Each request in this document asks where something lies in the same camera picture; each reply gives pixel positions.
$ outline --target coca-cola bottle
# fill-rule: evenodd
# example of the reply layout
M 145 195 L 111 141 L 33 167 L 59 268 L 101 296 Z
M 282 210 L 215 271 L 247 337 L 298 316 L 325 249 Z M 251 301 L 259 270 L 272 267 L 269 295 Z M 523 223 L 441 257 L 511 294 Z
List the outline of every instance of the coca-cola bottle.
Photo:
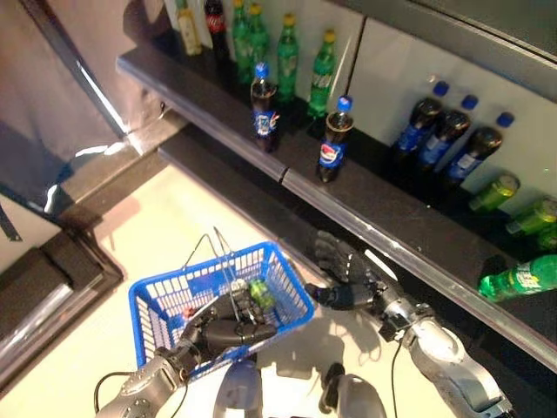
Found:
M 212 50 L 217 61 L 228 61 L 230 52 L 226 43 L 226 23 L 220 0 L 205 0 L 205 18 L 211 33 Z

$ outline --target blue bottle cap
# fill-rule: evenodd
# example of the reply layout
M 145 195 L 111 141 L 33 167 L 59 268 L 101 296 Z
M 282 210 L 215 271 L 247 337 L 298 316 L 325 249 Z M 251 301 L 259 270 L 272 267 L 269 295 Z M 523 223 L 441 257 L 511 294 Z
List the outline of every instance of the blue bottle cap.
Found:
M 497 125 L 502 128 L 508 128 L 514 122 L 514 115 L 508 111 L 504 111 L 497 118 Z
M 255 77 L 257 78 L 269 77 L 269 65 L 267 63 L 257 63 L 255 65 Z
M 350 96 L 340 96 L 337 109 L 340 111 L 350 111 L 352 109 L 352 98 Z
M 445 96 L 448 91 L 449 84 L 445 83 L 444 81 L 438 81 L 435 87 L 433 87 L 433 94 L 435 96 L 439 96 L 440 98 Z
M 465 98 L 462 99 L 462 103 L 460 103 L 460 105 L 467 111 L 470 111 L 474 107 L 476 107 L 478 101 L 478 98 L 476 98 L 473 94 L 468 94 Z

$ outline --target shelf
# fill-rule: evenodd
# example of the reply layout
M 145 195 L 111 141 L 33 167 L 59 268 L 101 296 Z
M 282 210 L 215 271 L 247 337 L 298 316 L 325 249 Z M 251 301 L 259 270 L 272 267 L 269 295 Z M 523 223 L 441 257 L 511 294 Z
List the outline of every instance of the shelf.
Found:
M 218 68 L 210 51 L 184 59 L 171 44 L 164 48 L 146 44 L 124 54 L 117 65 L 241 161 L 257 167 L 255 172 L 259 174 L 252 172 L 250 177 L 266 175 L 273 180 L 273 188 L 285 188 L 302 198 L 557 371 L 557 294 L 534 295 L 527 302 L 516 300 L 505 305 L 507 310 L 481 298 L 474 288 L 487 272 L 489 261 L 498 259 L 511 266 L 516 260 L 387 181 L 379 169 L 388 152 L 384 145 L 356 132 L 339 178 L 323 185 L 315 176 L 320 124 L 304 118 L 303 102 L 296 101 L 288 111 L 282 111 L 279 148 L 266 154 L 252 139 L 249 88 L 237 86 L 230 79 L 231 65 Z M 172 146 L 164 145 L 162 152 L 181 165 L 216 164 L 207 160 L 179 162 L 175 154 L 184 155 L 186 151 L 180 151 L 176 141 Z M 283 204 L 288 206 L 287 199 Z M 271 208 L 262 208 L 261 213 L 260 216 L 272 217 Z M 298 239 L 304 241 L 304 229 L 300 229 Z M 546 314 L 543 321 L 539 321 L 538 311 Z

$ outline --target plastic basket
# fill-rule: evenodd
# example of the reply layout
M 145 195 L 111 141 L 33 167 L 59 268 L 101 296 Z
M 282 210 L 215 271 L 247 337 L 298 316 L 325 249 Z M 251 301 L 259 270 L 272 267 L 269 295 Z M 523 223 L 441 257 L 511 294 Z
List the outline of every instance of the plastic basket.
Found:
M 275 325 L 277 334 L 251 347 L 233 348 L 216 361 L 197 367 L 191 380 L 257 352 L 312 318 L 312 301 L 279 246 L 263 242 L 135 283 L 128 296 L 138 367 L 153 357 L 157 347 L 170 348 L 177 342 L 185 327 L 186 307 L 202 307 L 215 296 L 228 292 L 225 277 L 228 267 L 235 279 L 265 281 L 275 299 L 275 307 L 265 318 Z

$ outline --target wire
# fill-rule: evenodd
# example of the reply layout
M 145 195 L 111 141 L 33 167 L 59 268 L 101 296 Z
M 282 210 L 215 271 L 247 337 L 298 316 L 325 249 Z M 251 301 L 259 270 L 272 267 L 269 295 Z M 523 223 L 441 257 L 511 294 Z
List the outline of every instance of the wire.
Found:
M 133 372 L 112 372 L 104 375 L 100 381 L 98 381 L 97 385 L 95 386 L 95 392 L 93 393 L 93 407 L 95 408 L 95 414 L 98 413 L 98 390 L 101 388 L 103 382 L 112 376 L 131 376 Z
M 178 407 L 174 411 L 174 414 L 172 414 L 171 418 L 174 418 L 176 416 L 176 414 L 178 413 L 178 411 L 182 408 L 182 405 L 184 405 L 185 396 L 187 394 L 188 394 L 188 385 L 185 385 L 185 391 L 184 391 L 184 396 L 182 396 L 182 401 L 180 401 L 180 404 L 178 405 Z
M 394 352 L 393 362 L 391 363 L 391 390 L 393 391 L 394 418 L 399 418 L 399 413 L 397 411 L 397 398 L 394 394 L 394 362 L 397 360 L 401 348 L 402 339 L 399 341 L 399 346 L 397 347 L 397 351 Z

